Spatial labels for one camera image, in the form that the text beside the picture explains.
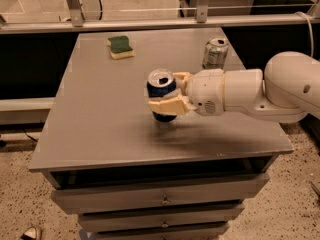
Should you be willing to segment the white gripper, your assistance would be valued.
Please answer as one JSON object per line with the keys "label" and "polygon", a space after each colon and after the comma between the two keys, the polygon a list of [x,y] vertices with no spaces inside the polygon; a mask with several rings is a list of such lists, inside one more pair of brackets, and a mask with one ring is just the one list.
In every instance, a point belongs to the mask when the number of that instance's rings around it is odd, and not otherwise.
{"label": "white gripper", "polygon": [[[224,71],[221,69],[202,70],[195,74],[175,72],[173,74],[178,88],[186,88],[186,94],[202,116],[218,116],[224,112],[222,102],[222,84]],[[169,99],[148,101],[152,112],[162,115],[184,115],[190,111],[186,96],[178,94]]]}

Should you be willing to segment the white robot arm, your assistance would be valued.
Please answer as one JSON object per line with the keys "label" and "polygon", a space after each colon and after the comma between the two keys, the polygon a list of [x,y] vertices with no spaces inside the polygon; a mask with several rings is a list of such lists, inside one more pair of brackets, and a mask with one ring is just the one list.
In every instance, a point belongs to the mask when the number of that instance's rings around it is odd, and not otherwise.
{"label": "white robot arm", "polygon": [[196,74],[152,71],[148,107],[159,121],[193,111],[202,116],[240,112],[259,120],[320,118],[320,61],[299,52],[273,56],[263,70],[203,69]]}

